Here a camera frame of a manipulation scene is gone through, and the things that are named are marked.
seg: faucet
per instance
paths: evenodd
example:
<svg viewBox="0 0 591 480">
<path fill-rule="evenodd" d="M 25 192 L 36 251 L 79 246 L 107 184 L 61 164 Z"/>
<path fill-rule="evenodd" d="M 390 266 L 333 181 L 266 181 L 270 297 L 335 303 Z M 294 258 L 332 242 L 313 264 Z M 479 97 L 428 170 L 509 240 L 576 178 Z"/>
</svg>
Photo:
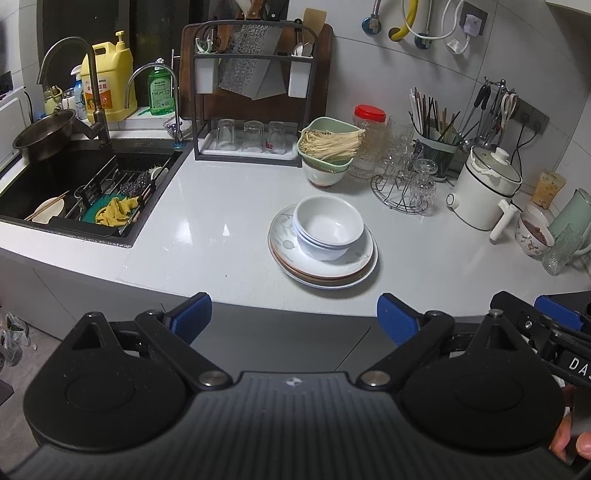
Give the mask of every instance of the faucet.
<svg viewBox="0 0 591 480">
<path fill-rule="evenodd" d="M 86 54 L 88 55 L 88 66 L 90 69 L 90 85 L 92 87 L 92 100 L 95 104 L 95 110 L 92 112 L 92 114 L 95 117 L 94 124 L 88 126 L 76 116 L 74 117 L 74 124 L 78 128 L 78 130 L 82 132 L 86 137 L 93 139 L 94 137 L 98 136 L 100 146 L 107 147 L 111 144 L 111 135 L 109 134 L 109 127 L 107 126 L 107 117 L 105 115 L 105 111 L 103 110 L 102 105 L 100 104 L 99 80 L 96 76 L 95 50 L 86 40 L 84 40 L 84 38 L 63 38 L 59 42 L 55 43 L 49 50 L 47 50 L 47 53 L 45 54 L 45 57 L 43 57 L 43 61 L 41 62 L 41 67 L 39 68 L 37 83 L 42 83 L 43 78 L 47 73 L 47 67 L 51 62 L 51 59 L 60 48 L 62 48 L 64 45 L 68 43 L 81 44 L 86 50 Z"/>
<path fill-rule="evenodd" d="M 175 128 L 175 132 L 174 132 L 174 144 L 181 145 L 183 143 L 183 134 L 181 133 L 181 122 L 180 122 L 180 118 L 178 116 L 178 80 L 177 80 L 177 76 L 172 68 L 168 67 L 164 63 L 157 63 L 154 61 L 152 63 L 147 63 L 143 67 L 140 67 L 135 72 L 133 72 L 131 74 L 131 77 L 129 78 L 129 81 L 127 82 L 127 88 L 125 89 L 124 107 L 129 108 L 129 89 L 131 88 L 131 82 L 133 82 L 134 78 L 136 78 L 144 70 L 149 69 L 149 68 L 154 68 L 154 67 L 158 67 L 159 69 L 167 70 L 172 75 L 173 96 L 174 96 L 174 121 L 176 122 L 176 128 Z"/>
</svg>

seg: stack of plates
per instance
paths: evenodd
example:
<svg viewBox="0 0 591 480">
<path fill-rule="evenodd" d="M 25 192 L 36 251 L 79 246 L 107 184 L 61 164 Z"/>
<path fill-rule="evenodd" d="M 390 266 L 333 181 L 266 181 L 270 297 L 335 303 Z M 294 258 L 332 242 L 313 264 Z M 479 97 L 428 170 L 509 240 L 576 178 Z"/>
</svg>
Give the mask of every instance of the stack of plates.
<svg viewBox="0 0 591 480">
<path fill-rule="evenodd" d="M 378 263 L 378 246 L 367 227 L 345 255 L 332 262 L 321 262 L 300 249 L 293 227 L 295 209 L 292 205 L 280 211 L 271 222 L 268 235 L 271 255 L 287 275 L 322 290 L 349 288 L 371 275 Z"/>
</svg>

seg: white electric pot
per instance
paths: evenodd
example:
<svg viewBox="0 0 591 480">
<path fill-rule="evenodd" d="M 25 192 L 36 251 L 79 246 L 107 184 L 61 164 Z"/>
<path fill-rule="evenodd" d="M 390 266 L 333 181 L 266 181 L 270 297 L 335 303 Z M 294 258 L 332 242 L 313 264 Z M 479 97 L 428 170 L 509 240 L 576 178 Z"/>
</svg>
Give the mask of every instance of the white electric pot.
<svg viewBox="0 0 591 480">
<path fill-rule="evenodd" d="M 517 207 L 511 203 L 521 186 L 521 175 L 509 163 L 509 154 L 472 147 L 447 205 L 468 225 L 491 232 L 497 240 Z"/>
</svg>

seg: yellow jug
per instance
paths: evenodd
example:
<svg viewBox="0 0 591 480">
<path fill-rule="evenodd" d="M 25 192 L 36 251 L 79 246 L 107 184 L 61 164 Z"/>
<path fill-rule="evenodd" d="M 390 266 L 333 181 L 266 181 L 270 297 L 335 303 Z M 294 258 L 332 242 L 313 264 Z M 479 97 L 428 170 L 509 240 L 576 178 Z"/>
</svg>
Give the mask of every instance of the yellow jug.
<svg viewBox="0 0 591 480">
<path fill-rule="evenodd" d="M 119 122 L 138 109 L 138 102 L 135 99 L 135 86 L 131 85 L 129 90 L 129 108 L 124 108 L 125 89 L 127 82 L 134 72 L 134 58 L 131 50 L 125 46 L 123 41 L 123 31 L 115 35 L 119 37 L 117 45 L 111 42 L 99 43 L 92 48 L 96 54 L 96 72 L 99 81 L 100 103 L 105 110 L 108 122 Z M 90 70 L 88 68 L 88 55 L 82 62 L 82 86 L 84 87 L 84 96 L 86 98 L 86 109 L 88 110 L 88 120 L 94 122 L 92 115 L 95 109 L 92 100 L 92 88 L 90 87 Z"/>
</svg>

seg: ribbed gray surface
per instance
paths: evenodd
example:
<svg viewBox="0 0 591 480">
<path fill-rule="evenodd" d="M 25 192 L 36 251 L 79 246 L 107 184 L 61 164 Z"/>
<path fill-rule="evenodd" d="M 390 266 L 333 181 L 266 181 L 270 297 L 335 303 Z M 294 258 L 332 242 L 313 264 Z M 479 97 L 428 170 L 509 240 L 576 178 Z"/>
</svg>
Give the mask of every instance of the ribbed gray surface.
<svg viewBox="0 0 591 480">
<path fill-rule="evenodd" d="M 466 455 L 414 431 L 387 394 L 344 374 L 246 373 L 200 394 L 167 433 L 139 448 L 76 455 L 44 446 L 16 480 L 561 480 L 544 449 L 508 458 Z"/>
</svg>

